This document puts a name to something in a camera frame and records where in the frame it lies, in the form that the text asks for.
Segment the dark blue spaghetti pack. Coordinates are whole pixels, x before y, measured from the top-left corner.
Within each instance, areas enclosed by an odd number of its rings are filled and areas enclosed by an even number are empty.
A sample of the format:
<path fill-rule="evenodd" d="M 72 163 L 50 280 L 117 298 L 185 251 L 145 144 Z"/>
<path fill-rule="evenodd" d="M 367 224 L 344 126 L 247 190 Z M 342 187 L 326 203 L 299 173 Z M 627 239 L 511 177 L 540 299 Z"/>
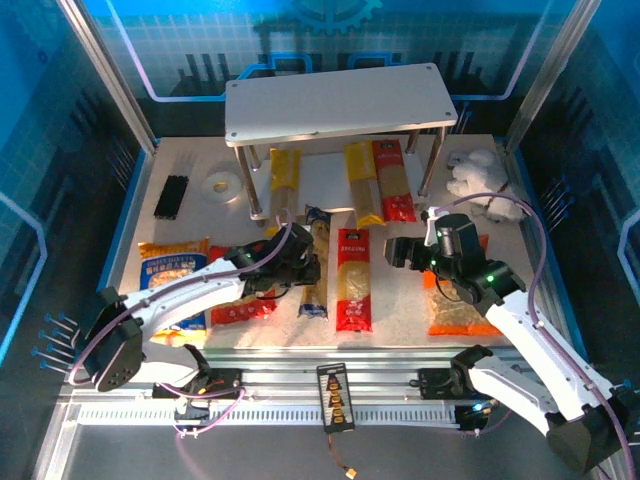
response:
<path fill-rule="evenodd" d="M 298 315 L 327 320 L 331 214 L 318 207 L 307 205 L 305 207 L 305 220 L 313 237 L 314 255 L 320 265 L 320 277 L 315 285 L 304 287 Z"/>

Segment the red spaghetti bag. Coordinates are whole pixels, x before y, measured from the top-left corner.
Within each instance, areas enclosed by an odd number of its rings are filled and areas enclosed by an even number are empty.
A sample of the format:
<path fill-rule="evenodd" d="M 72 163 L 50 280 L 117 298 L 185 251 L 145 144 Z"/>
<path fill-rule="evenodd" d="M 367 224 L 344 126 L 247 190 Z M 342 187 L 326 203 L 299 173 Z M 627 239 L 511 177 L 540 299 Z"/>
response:
<path fill-rule="evenodd" d="M 337 262 L 336 330 L 371 332 L 369 232 L 340 229 Z"/>
<path fill-rule="evenodd" d="M 374 163 L 377 171 L 384 220 L 387 222 L 415 223 L 403 152 L 398 140 L 374 140 Z"/>

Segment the orange pasta bag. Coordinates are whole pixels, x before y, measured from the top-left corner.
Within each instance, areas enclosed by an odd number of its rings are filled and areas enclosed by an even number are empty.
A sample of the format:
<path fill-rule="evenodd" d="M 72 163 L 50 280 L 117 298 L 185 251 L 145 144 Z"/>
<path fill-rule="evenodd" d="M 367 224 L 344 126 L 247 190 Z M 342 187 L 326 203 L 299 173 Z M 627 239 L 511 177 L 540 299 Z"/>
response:
<path fill-rule="evenodd" d="M 473 306 L 464 303 L 452 283 L 438 279 L 434 273 L 423 273 L 430 314 L 430 336 L 501 336 L 500 330 L 481 316 Z"/>

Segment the wide red pasta bag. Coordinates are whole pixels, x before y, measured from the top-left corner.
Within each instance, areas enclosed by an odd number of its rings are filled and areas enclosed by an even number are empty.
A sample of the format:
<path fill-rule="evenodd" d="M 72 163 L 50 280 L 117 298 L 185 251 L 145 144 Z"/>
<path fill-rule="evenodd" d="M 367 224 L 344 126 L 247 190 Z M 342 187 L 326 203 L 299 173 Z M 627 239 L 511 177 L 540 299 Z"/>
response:
<path fill-rule="evenodd" d="M 264 319 L 273 313 L 276 307 L 277 303 L 274 299 L 263 300 L 250 295 L 213 307 L 210 313 L 210 324 L 212 326 L 226 326 L 254 319 Z"/>

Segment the yellow spaghetti bag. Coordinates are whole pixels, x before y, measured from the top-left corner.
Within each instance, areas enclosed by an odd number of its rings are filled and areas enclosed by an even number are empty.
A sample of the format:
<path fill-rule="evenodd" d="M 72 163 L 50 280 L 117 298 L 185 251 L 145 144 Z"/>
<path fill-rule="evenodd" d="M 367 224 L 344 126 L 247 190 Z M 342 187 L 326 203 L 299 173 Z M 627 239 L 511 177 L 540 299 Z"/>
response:
<path fill-rule="evenodd" d="M 294 219 L 298 210 L 298 190 L 300 178 L 299 149 L 270 149 L 270 215 L 265 234 L 273 237 L 279 230 L 276 216 L 282 209 L 288 209 Z"/>
<path fill-rule="evenodd" d="M 372 143 L 351 143 L 345 146 L 345 164 L 354 206 L 357 229 L 386 224 L 378 185 Z"/>

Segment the blue orange macaroni bag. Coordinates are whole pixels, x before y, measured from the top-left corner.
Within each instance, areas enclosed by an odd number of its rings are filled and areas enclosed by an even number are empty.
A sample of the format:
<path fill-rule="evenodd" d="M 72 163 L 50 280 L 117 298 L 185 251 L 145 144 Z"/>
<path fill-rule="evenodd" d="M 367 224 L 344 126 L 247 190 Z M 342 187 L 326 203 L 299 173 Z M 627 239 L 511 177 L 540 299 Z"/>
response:
<path fill-rule="evenodd" d="M 171 244 L 139 243 L 140 289 L 158 287 L 183 278 L 208 264 L 209 238 Z M 205 312 L 181 320 L 154 334 L 151 340 L 173 347 L 202 347 L 206 339 Z"/>

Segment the white two-tier shelf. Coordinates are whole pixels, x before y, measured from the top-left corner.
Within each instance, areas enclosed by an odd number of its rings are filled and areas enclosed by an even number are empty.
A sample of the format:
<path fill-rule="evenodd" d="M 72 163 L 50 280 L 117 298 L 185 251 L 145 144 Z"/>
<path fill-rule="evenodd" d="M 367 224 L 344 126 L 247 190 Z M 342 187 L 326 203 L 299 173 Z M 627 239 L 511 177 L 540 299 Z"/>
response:
<path fill-rule="evenodd" d="M 269 217 L 269 163 L 254 150 L 292 142 L 405 133 L 407 175 L 425 202 L 458 115 L 433 63 L 231 80 L 225 142 L 241 167 L 250 217 Z"/>

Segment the white tape roll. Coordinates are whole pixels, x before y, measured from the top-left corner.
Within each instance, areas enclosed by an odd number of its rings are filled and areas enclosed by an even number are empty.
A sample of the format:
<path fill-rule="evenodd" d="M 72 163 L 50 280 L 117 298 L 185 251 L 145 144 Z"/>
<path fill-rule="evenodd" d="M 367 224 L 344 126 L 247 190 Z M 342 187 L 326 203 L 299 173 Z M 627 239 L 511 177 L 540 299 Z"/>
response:
<path fill-rule="evenodd" d="M 209 175 L 201 187 L 202 195 L 214 204 L 233 201 L 242 191 L 242 180 L 233 172 L 219 171 Z"/>

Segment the black control board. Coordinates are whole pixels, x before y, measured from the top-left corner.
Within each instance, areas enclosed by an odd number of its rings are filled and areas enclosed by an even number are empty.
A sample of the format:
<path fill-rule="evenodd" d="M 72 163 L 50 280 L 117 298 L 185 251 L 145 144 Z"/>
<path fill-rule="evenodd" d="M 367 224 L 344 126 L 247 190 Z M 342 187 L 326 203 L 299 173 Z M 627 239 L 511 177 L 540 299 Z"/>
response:
<path fill-rule="evenodd" d="M 321 419 L 326 434 L 355 429 L 348 373 L 344 363 L 321 365 L 316 368 L 321 405 Z"/>

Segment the black ribbed bar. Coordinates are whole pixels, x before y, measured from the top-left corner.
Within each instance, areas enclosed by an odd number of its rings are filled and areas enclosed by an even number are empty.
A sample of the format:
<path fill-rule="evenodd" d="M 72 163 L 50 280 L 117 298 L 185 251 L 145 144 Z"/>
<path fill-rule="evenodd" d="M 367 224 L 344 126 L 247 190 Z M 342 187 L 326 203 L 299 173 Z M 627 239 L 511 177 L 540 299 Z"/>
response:
<path fill-rule="evenodd" d="M 184 175 L 169 175 L 167 177 L 154 210 L 155 218 L 162 220 L 176 219 L 188 183 L 189 178 Z"/>

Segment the blue table border strip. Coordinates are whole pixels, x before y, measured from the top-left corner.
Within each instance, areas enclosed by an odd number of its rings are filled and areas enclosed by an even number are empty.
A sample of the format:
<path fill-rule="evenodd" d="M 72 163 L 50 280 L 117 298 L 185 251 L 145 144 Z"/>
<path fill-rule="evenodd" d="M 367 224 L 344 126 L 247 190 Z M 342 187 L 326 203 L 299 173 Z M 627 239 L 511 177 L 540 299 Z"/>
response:
<path fill-rule="evenodd" d="M 153 157 L 139 154 L 127 189 L 116 230 L 98 283 L 80 317 L 75 341 L 75 368 L 87 366 L 91 375 L 124 368 L 135 372 L 141 362 L 140 321 L 125 305 L 119 286 L 149 180 Z"/>

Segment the small black electronics box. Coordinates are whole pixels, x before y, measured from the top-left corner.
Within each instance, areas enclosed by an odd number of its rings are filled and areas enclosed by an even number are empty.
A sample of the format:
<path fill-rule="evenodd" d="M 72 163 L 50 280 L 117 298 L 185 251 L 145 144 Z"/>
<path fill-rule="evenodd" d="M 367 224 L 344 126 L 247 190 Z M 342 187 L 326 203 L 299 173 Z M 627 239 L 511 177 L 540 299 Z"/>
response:
<path fill-rule="evenodd" d="M 482 430 L 487 426 L 491 412 L 492 407 L 486 403 L 456 405 L 454 407 L 455 422 L 461 431 Z"/>

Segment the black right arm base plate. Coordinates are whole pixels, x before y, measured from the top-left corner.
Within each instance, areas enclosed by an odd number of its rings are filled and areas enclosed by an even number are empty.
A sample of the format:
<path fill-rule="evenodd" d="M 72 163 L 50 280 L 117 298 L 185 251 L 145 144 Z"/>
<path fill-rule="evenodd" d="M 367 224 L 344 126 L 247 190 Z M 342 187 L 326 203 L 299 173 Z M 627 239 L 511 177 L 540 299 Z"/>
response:
<path fill-rule="evenodd" d="M 417 388 L 422 400 L 489 400 L 490 397 L 472 391 L 467 387 L 459 387 L 454 383 L 449 368 L 421 368 L 417 377 L 409 381 L 412 388 Z"/>

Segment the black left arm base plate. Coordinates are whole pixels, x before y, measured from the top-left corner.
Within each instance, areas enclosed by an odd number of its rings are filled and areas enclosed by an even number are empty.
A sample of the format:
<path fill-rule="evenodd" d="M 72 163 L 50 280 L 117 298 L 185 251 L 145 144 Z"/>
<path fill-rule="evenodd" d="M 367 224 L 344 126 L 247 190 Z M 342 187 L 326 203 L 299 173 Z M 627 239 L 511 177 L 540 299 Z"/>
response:
<path fill-rule="evenodd" d="M 242 371 L 236 368 L 206 368 L 197 373 L 182 387 L 156 383 L 152 388 L 153 399 L 188 400 L 237 399 L 242 388 Z"/>

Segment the aluminium frame post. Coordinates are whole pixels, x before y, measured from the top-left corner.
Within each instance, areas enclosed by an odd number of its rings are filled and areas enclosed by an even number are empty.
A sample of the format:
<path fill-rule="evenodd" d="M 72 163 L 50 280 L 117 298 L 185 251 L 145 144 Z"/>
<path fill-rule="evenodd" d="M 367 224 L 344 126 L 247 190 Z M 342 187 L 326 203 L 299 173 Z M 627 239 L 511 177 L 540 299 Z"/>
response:
<path fill-rule="evenodd" d="M 157 150 L 155 135 L 83 0 L 55 1 L 140 147 L 145 153 L 154 155 Z"/>
<path fill-rule="evenodd" d="M 576 0 L 508 129 L 504 140 L 507 154 L 513 154 L 524 139 L 601 2 L 602 0 Z"/>

